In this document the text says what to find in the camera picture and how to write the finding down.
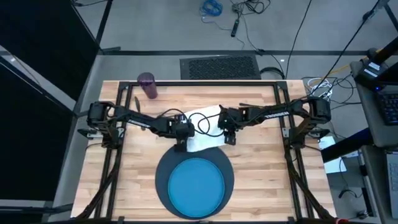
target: purple cup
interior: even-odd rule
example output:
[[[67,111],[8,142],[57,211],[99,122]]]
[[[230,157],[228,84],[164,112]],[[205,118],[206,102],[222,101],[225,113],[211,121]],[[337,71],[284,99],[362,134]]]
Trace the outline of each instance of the purple cup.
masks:
[[[137,78],[137,82],[149,99],[154,99],[157,97],[155,77],[152,73],[141,73]]]

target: keyboard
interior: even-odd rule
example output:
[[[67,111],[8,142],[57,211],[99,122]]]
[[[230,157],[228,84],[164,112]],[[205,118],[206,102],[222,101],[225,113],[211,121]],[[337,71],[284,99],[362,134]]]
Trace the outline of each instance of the keyboard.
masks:
[[[386,156],[391,213],[393,218],[398,218],[398,154],[395,152]]]
[[[398,92],[378,94],[377,102],[386,125],[398,125]]]

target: blue bowl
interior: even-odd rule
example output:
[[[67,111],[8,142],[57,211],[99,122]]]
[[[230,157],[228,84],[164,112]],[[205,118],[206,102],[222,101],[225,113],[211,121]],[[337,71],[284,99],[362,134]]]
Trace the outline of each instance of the blue bowl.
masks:
[[[224,197],[224,178],[214,163],[201,158],[181,162],[169,179],[169,198],[180,213],[200,218],[213,213]]]

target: wooden table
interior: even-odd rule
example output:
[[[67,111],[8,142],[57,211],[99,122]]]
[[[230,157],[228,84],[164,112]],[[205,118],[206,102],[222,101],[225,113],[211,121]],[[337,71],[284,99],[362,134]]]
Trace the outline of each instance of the wooden table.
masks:
[[[287,85],[291,100],[305,95],[302,81],[288,80]],[[117,81],[105,81],[99,100],[115,102],[118,86]],[[218,104],[225,107],[237,107],[239,103],[275,104],[274,91],[268,86],[158,86],[157,91],[158,97],[150,100],[141,88],[132,89],[133,96],[140,100],[141,113],[157,116],[170,108],[191,111]],[[130,109],[136,110],[134,97]],[[296,125],[301,120],[295,117]],[[131,124],[127,125],[125,134],[113,220],[125,216],[126,220],[135,221],[181,221],[181,218],[164,208],[158,199],[154,182],[158,161],[175,144],[175,140],[160,138]],[[225,208],[207,220],[284,221],[287,217],[294,217],[279,120],[269,119],[260,125],[245,128],[237,133],[236,139],[235,146],[221,146],[233,165],[233,194]],[[89,144],[96,142],[100,140],[90,141]],[[310,139],[306,144],[318,147]],[[104,155],[105,149],[99,145],[87,150],[73,206],[73,217],[83,211],[97,192]],[[335,216],[320,152],[305,148],[302,149],[302,155],[310,190],[331,215]],[[301,191],[299,192],[303,215],[306,216],[304,199]],[[107,197],[104,200],[103,216],[106,205]]]

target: gray floor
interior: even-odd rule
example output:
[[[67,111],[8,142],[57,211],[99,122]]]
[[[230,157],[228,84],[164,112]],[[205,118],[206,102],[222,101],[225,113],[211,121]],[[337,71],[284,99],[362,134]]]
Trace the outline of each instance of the gray floor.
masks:
[[[93,0],[81,0],[83,3]],[[220,0],[224,11],[220,17],[205,18],[216,21],[221,27],[231,27],[236,15],[231,12],[231,3]],[[342,50],[361,22],[362,15],[372,8],[376,0],[314,0],[306,21],[298,36],[295,50]],[[114,0],[106,24],[102,48],[120,46],[122,50],[239,50],[242,43],[229,36],[229,32],[219,30],[215,24],[204,24],[200,20],[198,8],[202,1],[184,0]],[[258,48],[266,50],[290,50],[295,33],[303,17],[308,0],[273,0],[267,11],[261,15],[246,16],[250,39]],[[391,1],[392,10],[398,13],[398,1]],[[83,20],[93,35],[96,35],[105,8],[105,3],[78,8]],[[397,36],[386,12],[380,10],[366,23],[350,45],[350,50],[381,48]],[[250,50],[244,24],[241,23],[237,36]],[[103,80],[135,80],[142,72],[152,72],[158,80],[180,79],[179,59],[196,56],[98,56],[91,72],[83,109],[98,99]],[[284,59],[286,70],[287,55],[276,56]],[[361,57],[342,57],[336,68]],[[336,60],[335,56],[293,56],[289,66],[289,79],[321,77]],[[259,67],[277,66],[270,56],[257,56]],[[334,74],[343,77],[345,70]],[[277,79],[273,73],[265,73],[263,79]],[[336,87],[332,99],[345,100],[350,90]],[[358,94],[350,102],[359,101]],[[361,105],[349,105],[333,110],[332,122],[335,131],[342,136],[351,134],[367,126]],[[63,192],[57,195],[55,204],[73,202],[84,153],[85,140],[77,136],[72,141],[71,151],[65,162],[60,181]],[[331,183],[334,196],[341,190],[338,183]],[[351,218],[354,212],[363,207],[363,200],[349,197],[335,199],[339,217]]]

